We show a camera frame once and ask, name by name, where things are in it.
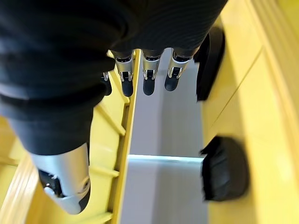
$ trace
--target yellow rib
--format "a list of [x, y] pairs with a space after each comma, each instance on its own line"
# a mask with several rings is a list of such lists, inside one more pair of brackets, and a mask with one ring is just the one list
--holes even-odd
[[10, 158], [7, 158], [7, 157], [0, 157], [0, 163], [10, 165], [10, 166], [14, 166], [14, 167], [17, 167], [18, 164], [19, 164], [19, 162], [17, 160], [10, 159]]
[[91, 166], [90, 171], [95, 172], [97, 174], [108, 175], [108, 176], [113, 176], [113, 177], [117, 177], [120, 173], [116, 170], [107, 169], [107, 168], [101, 167], [101, 166]]
[[99, 104], [96, 109], [101, 113], [101, 115], [108, 121], [108, 123], [117, 131], [118, 134], [124, 136], [126, 130], [119, 124], [111, 115], [106, 111], [103, 104]]

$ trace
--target yellow shelf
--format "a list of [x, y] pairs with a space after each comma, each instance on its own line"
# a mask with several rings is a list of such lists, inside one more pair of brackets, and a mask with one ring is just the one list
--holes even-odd
[[[228, 44], [211, 98], [202, 104], [204, 141], [217, 134], [239, 140], [249, 161], [250, 187], [240, 199], [210, 203], [210, 224], [299, 223], [299, 76], [294, 72], [299, 37], [293, 27], [299, 8], [296, 1], [287, 2], [288, 10], [286, 1], [230, 0], [221, 13]], [[230, 33], [238, 22], [228, 18], [235, 15], [249, 19], [250, 28], [235, 26]], [[252, 50], [237, 42], [246, 30], [257, 34], [256, 44], [249, 38], [249, 45], [260, 46], [247, 67]], [[240, 72], [239, 65], [248, 70]]]

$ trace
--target robotic finger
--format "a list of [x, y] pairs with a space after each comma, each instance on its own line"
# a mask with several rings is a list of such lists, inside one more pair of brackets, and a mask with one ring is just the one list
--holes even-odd
[[199, 49], [173, 49], [171, 53], [170, 62], [168, 65], [167, 76], [165, 79], [165, 89], [167, 91], [174, 91], [178, 86], [179, 78], [187, 67], [189, 61], [192, 60], [193, 55]]
[[91, 183], [87, 144], [58, 155], [30, 157], [38, 169], [44, 192], [69, 214], [85, 209], [90, 197]]
[[155, 79], [163, 50], [142, 50], [143, 63], [143, 92], [149, 96], [155, 90]]
[[126, 97], [133, 94], [133, 51], [112, 51], [118, 73], [121, 77], [122, 92]]

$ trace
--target robotic hand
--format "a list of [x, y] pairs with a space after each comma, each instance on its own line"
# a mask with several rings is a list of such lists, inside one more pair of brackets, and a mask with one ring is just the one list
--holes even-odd
[[0, 114], [58, 206], [70, 214], [87, 206], [90, 127], [93, 108], [111, 93], [107, 72], [116, 63], [131, 96], [132, 52], [142, 49], [151, 95], [163, 50], [173, 48], [165, 88], [175, 90], [226, 1], [0, 2]]

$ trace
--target yellow bin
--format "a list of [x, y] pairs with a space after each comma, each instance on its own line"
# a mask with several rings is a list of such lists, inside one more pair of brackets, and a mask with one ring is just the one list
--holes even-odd
[[[228, 0], [220, 19], [226, 50], [202, 104], [204, 140], [219, 134], [244, 145], [250, 187], [238, 200], [210, 203], [209, 223], [298, 224], [299, 1]], [[137, 50], [135, 90], [139, 65]], [[119, 223], [136, 91], [124, 97], [115, 72], [112, 95], [94, 110], [92, 195], [77, 216], [45, 196], [21, 144], [0, 118], [1, 224]]]
[[[135, 52], [134, 89], [140, 67]], [[0, 118], [1, 224], [117, 224], [120, 220], [131, 144], [136, 91], [121, 90], [117, 70], [110, 72], [112, 94], [94, 109], [91, 128], [92, 191], [86, 209], [69, 215], [56, 206], [38, 184], [38, 174], [4, 118]]]

